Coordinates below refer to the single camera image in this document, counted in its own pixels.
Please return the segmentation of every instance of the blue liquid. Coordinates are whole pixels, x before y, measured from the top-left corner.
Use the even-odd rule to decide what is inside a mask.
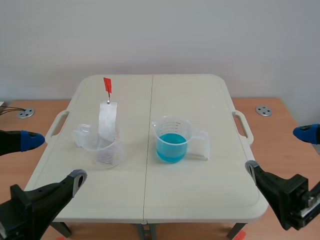
[[[182,144],[186,142],[183,136],[175,133],[164,134],[160,139],[170,144]],[[162,160],[176,163],[184,158],[187,152],[187,144],[169,145],[166,143],[159,140],[156,142],[156,153]]]

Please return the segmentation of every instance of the metal grommet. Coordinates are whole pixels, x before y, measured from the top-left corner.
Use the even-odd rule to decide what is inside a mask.
[[[20,111],[18,113],[18,118],[20,119],[26,119],[31,117],[33,114],[35,113],[35,109],[34,108],[25,108],[24,110]]]
[[[261,116],[265,116],[265,117],[269,117],[272,115],[272,110],[270,107],[268,106],[265,106],[265,105],[260,105],[260,106],[257,106],[255,108],[255,111],[261,115]]]

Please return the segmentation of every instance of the empty measuring cup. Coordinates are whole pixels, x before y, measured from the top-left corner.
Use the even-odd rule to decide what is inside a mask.
[[[85,149],[89,158],[103,168],[111,168],[124,159],[124,146],[119,140],[119,130],[116,129],[114,142],[99,135],[98,129],[87,124],[79,124],[72,131],[75,143]]]
[[[207,132],[195,129],[189,121],[174,116],[164,116],[152,123],[156,136],[155,148],[158,156],[170,163],[176,163],[187,153],[188,143],[192,139],[204,141],[204,157],[210,156],[210,138]]]

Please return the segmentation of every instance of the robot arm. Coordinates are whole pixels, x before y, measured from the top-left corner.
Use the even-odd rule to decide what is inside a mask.
[[[293,135],[306,143],[320,144],[320,125],[297,127],[293,130]],[[299,174],[283,179],[263,171],[253,160],[247,161],[245,168],[270,204],[283,229],[293,227],[299,230],[320,213],[320,182],[309,191],[308,179]]]
[[[0,142],[2,156],[35,149],[45,142],[45,138],[34,132],[0,130]],[[84,170],[74,170],[61,182],[32,191],[11,186],[11,200],[0,204],[0,240],[40,240],[86,178]]]

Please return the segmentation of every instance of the red tag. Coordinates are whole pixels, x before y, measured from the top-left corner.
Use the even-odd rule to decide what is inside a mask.
[[[111,79],[104,77],[103,81],[104,81],[105,90],[111,94],[112,93]]]
[[[245,231],[240,231],[235,237],[234,240],[244,240],[246,237],[246,232]]]

